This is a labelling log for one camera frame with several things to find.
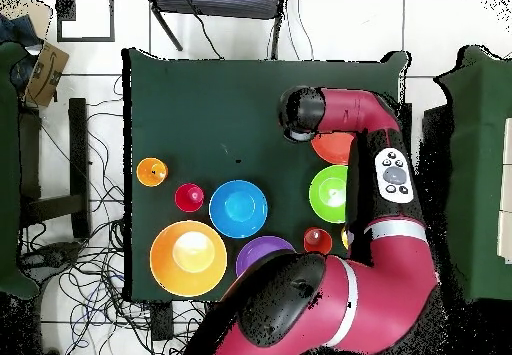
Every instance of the bowl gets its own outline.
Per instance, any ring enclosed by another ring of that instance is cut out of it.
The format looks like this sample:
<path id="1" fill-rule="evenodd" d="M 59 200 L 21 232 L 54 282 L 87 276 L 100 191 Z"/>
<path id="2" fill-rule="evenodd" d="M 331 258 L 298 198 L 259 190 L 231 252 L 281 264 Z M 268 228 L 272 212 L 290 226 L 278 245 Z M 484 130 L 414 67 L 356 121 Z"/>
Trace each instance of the bowl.
<path id="1" fill-rule="evenodd" d="M 313 211 L 328 223 L 345 222 L 347 171 L 344 165 L 331 165 L 320 171 L 309 187 Z"/>
<path id="2" fill-rule="evenodd" d="M 290 242 L 276 236 L 260 236 L 247 243 L 236 258 L 236 276 L 239 277 L 252 264 L 265 255 L 281 249 L 291 249 Z"/>
<path id="3" fill-rule="evenodd" d="M 215 190 L 209 213 L 213 225 L 223 235 L 235 239 L 249 237 L 267 219 L 267 200 L 256 185 L 231 180 Z"/>
<path id="4" fill-rule="evenodd" d="M 348 165 L 353 133 L 319 134 L 311 141 L 317 155 L 331 164 Z"/>
<path id="5" fill-rule="evenodd" d="M 203 295 L 221 281 L 227 252 L 220 235 L 198 221 L 179 221 L 162 230 L 149 254 L 155 280 L 183 297 Z"/>

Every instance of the blue bowl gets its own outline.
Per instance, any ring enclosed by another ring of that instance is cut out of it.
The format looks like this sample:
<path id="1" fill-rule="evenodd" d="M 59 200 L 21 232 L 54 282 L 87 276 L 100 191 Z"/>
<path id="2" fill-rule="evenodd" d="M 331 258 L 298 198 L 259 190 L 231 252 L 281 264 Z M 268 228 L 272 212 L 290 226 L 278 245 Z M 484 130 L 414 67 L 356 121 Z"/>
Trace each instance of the blue bowl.
<path id="1" fill-rule="evenodd" d="M 263 192 L 245 180 L 219 186 L 210 200 L 210 218 L 223 235 L 235 239 L 252 236 L 265 224 L 267 200 Z"/>

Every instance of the white button panel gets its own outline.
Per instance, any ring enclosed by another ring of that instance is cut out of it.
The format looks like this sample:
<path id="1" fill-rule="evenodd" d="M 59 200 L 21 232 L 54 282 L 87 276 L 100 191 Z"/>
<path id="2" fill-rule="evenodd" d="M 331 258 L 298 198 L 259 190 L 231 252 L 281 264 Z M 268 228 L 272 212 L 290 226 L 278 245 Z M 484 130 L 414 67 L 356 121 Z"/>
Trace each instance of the white button panel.
<path id="1" fill-rule="evenodd" d="M 401 185 L 390 184 L 384 180 L 384 173 L 389 167 L 399 167 L 406 174 L 406 181 Z M 397 204 L 406 204 L 414 198 L 411 175 L 404 155 L 395 148 L 384 148 L 375 157 L 375 171 L 379 184 L 379 193 L 384 199 Z"/>

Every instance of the floor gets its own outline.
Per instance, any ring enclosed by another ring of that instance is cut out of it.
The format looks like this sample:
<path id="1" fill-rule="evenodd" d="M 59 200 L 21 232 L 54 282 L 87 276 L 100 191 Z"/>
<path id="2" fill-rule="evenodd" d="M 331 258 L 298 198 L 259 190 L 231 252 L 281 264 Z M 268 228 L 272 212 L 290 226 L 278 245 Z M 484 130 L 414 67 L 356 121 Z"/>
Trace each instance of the floor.
<path id="1" fill-rule="evenodd" d="M 55 0 L 43 0 L 54 8 Z M 289 26 L 286 20 L 281 29 L 280 60 L 311 59 L 307 30 L 316 60 L 343 59 L 349 61 L 378 61 L 393 50 L 407 50 L 412 64 L 405 78 L 405 100 L 413 105 L 413 152 L 417 152 L 420 122 L 423 111 L 443 104 L 446 99 L 432 80 L 434 76 L 454 67 L 459 48 L 467 44 L 483 44 L 496 55 L 512 54 L 512 14 L 510 0 L 290 0 Z M 76 21 L 63 22 L 64 37 L 108 37 L 110 33 L 109 0 L 76 0 Z M 51 20 L 47 40 L 70 54 L 58 86 L 57 102 L 41 110 L 43 126 L 55 143 L 69 154 L 68 99 L 85 97 L 90 105 L 88 114 L 122 113 L 121 49 L 135 47 L 160 58 L 214 58 L 215 53 L 204 37 L 199 22 L 189 15 L 166 14 L 165 18 L 184 46 L 177 52 L 149 10 L 147 0 L 114 0 L 114 42 L 57 43 L 56 13 Z M 226 59 L 264 59 L 268 56 L 268 41 L 272 22 L 220 17 L 203 18 L 206 30 L 219 53 Z M 109 150 L 107 176 L 114 184 L 123 186 L 122 118 L 98 115 L 89 120 L 89 129 Z M 41 133 L 40 179 L 43 197 L 69 193 L 68 161 L 57 150 L 46 133 Z M 95 140 L 90 143 L 105 156 L 105 148 Z M 102 185 L 102 165 L 98 154 L 90 151 L 90 179 L 105 193 Z M 98 205 L 100 195 L 91 189 L 91 210 Z M 122 204 L 106 203 L 110 219 L 123 214 Z M 95 228 L 107 220 L 104 208 L 92 213 Z M 38 242 L 72 240 L 69 217 L 47 222 L 47 231 Z M 32 226 L 29 237 L 41 231 Z M 108 244 L 106 231 L 98 233 L 88 250 L 98 252 Z M 123 270 L 120 258 L 114 258 L 116 267 Z M 57 348 L 64 355 L 83 328 L 84 314 L 75 308 L 84 302 L 76 287 L 91 283 L 94 278 L 83 274 L 69 274 L 53 278 L 45 291 L 42 304 L 42 332 L 46 348 Z M 90 296 L 94 286 L 84 293 Z M 175 315 L 189 310 L 189 303 L 175 303 Z M 144 322 L 145 311 L 135 308 L 134 320 Z M 176 318 L 175 331 L 185 330 L 190 313 Z M 150 355 L 138 338 L 145 340 L 147 332 L 135 332 L 125 324 L 113 334 L 113 326 L 94 318 L 79 348 L 70 355 L 98 355 L 98 347 L 110 336 L 110 345 L 101 355 Z M 180 348 L 178 340 L 165 346 Z M 162 352 L 164 342 L 155 343 L 154 350 Z"/>

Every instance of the green bowl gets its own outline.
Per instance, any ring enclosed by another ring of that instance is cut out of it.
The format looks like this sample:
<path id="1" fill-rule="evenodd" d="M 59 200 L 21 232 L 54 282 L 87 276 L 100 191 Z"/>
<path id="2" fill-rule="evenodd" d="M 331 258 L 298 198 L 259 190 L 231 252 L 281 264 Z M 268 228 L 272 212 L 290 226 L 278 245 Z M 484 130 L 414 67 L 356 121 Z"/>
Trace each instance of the green bowl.
<path id="1" fill-rule="evenodd" d="M 345 222 L 347 171 L 345 165 L 331 165 L 320 171 L 309 186 L 313 211 L 329 223 Z"/>

